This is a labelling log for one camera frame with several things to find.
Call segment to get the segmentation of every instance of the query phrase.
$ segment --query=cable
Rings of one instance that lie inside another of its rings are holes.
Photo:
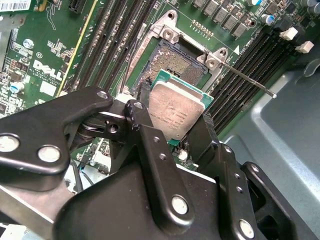
[[[90,177],[81,170],[81,173],[83,174],[83,176],[88,180],[88,182],[90,183],[90,185],[92,186],[94,184],[94,182],[90,179]]]
[[[75,161],[71,160],[70,161],[70,165],[73,168],[73,173],[74,173],[74,178],[75,178],[75,186],[76,186],[76,191],[78,193],[81,193],[84,190],[84,186],[82,185],[82,181],[81,181],[81,177],[80,177],[80,173],[78,170],[78,166],[76,164]]]

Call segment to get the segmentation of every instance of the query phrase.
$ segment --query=white label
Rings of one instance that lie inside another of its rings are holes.
[[[56,73],[56,70],[54,68],[51,68],[48,65],[43,65],[38,60],[34,60],[33,68],[37,70],[41,70],[42,72],[44,72],[44,74],[49,74],[50,77],[53,77],[59,81],[62,81],[62,73],[60,71]]]
[[[57,87],[46,82],[42,81],[41,87],[40,87],[40,93],[48,94],[49,96],[53,97],[55,95]]]
[[[31,0],[0,0],[0,12],[29,10]]]

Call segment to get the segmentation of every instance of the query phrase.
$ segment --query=metal lever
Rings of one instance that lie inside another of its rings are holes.
[[[258,88],[262,89],[265,93],[267,93],[269,96],[271,96],[273,99],[277,97],[277,94],[275,94],[273,91],[269,90],[265,86],[263,86],[261,83],[257,82],[256,80],[253,80],[252,78],[248,77],[247,75],[243,74],[242,72],[238,71],[237,69],[233,68],[232,66],[229,66],[225,62],[220,61],[220,63],[225,66],[230,71],[234,72],[235,74],[242,77],[244,80],[248,81],[249,83],[257,86]]]

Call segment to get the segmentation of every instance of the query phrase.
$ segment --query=silver screw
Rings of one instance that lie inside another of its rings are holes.
[[[0,136],[0,152],[8,153],[17,149],[20,145],[19,140],[11,135]]]
[[[188,205],[184,199],[182,199],[179,196],[174,196],[171,201],[173,209],[178,213],[178,214],[186,214],[188,212]]]
[[[93,167],[96,165],[96,162],[94,160],[90,160],[89,164]]]
[[[56,146],[47,145],[40,148],[38,157],[47,163],[54,163],[60,158],[60,150]]]
[[[224,146],[224,148],[225,148],[225,150],[226,150],[228,153],[232,153],[232,150],[231,150],[231,148],[230,148],[230,147],[228,147],[228,146]]]
[[[133,105],[135,105],[138,109],[143,109],[144,107],[142,106],[142,104],[138,101],[136,101]]]
[[[259,172],[259,168],[256,165],[251,164],[251,167],[252,167],[253,171],[255,171],[256,173]]]
[[[108,95],[104,91],[99,91],[96,93],[100,98],[107,99]]]
[[[255,232],[254,232],[252,226],[246,220],[240,219],[239,225],[240,225],[240,228],[241,228],[243,234],[247,238],[253,239],[255,237]]]
[[[33,49],[35,44],[34,41],[32,41],[31,39],[25,39],[23,40],[22,45],[26,48],[26,49]]]

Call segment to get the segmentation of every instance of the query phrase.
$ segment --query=surface mount component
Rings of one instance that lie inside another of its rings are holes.
[[[215,2],[214,0],[210,0],[206,7],[203,9],[203,12],[205,15],[211,17],[216,12],[218,7],[219,4],[217,2]]]
[[[177,145],[212,101],[206,93],[161,70],[152,84],[149,114],[154,127]]]

